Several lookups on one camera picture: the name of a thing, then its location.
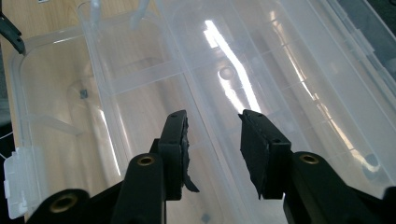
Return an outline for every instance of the clear plastic container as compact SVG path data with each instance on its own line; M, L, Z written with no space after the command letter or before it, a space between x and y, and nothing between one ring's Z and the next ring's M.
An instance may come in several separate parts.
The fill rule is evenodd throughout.
M249 179L237 116L245 108L266 115L293 151L325 158L349 186L381 197L395 184L396 85L337 1L157 6L159 16L146 12L136 20L140 12L130 12L103 20L84 3L78 13L89 56L77 29L41 38L46 44L36 51L46 49L43 55L17 57L21 146L43 151L37 157L47 164L36 168L44 174L37 184L49 189L40 200L72 187L93 195L121 180L128 161L148 152L166 116L180 109L190 124L189 174L201 192L183 189L180 202L168 202L169 223L286 223L282 202L259 201ZM79 57L53 57L76 48ZM50 63L35 64L35 71L24 62L29 55ZM64 142L55 144L58 138ZM94 167L109 173L91 176ZM52 186L52 178L60 184ZM93 188L96 181L102 184Z

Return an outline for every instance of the plastic box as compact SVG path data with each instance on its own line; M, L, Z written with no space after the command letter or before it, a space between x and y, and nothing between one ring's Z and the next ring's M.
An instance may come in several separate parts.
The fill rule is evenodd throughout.
M21 182L12 179L19 168L6 169L9 185L23 186L8 194L21 196L15 206L32 212L58 190L93 195L117 183L180 109L188 112L189 173L201 192L184 190L180 202L167 203L169 223L286 223L282 202L259 201L250 182L239 150L244 108L266 115L293 151L324 157L349 186L381 197L395 184L395 84L383 64L396 52L378 60L337 1L157 6L160 16L99 20L85 3L78 12L89 55L76 28L16 56L23 148L6 167L34 169L21 171L32 177ZM24 189L28 180L36 187Z

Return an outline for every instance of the wooden surface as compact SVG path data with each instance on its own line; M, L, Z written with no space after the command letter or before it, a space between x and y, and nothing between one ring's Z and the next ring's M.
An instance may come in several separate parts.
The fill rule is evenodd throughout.
M3 13L22 32L22 39L45 35L57 30L78 25L78 6L84 0L49 0L38 3L37 0L3 0ZM137 8L138 0L102 0L104 17L110 17ZM11 120L14 139L18 145L18 130L15 126L15 110L10 86L9 59L13 53L11 44L1 36L1 48L6 72L8 100L10 103Z

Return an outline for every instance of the table top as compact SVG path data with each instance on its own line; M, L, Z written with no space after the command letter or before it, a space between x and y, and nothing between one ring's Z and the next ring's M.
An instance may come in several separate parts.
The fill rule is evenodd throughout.
M57 30L78 25L78 6L86 0L49 0L39 3L39 0L4 0L2 11L8 19L22 32L21 38L45 35ZM150 9L155 10L154 1L150 2ZM105 17L117 15L121 12L137 8L138 0L102 0L102 13ZM18 130L14 124L15 110L10 85L8 62L12 56L12 45L1 36L1 49L6 73L7 93L13 123L14 139L18 145Z

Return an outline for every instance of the wire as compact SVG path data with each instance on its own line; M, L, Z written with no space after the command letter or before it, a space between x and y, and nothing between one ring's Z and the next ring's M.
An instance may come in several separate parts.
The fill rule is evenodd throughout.
M0 137L0 140L2 140L3 138L6 138L6 137L8 137L9 135L12 135L12 133L13 133L13 132L11 132L11 133L8 133L8 134L4 135L3 137Z

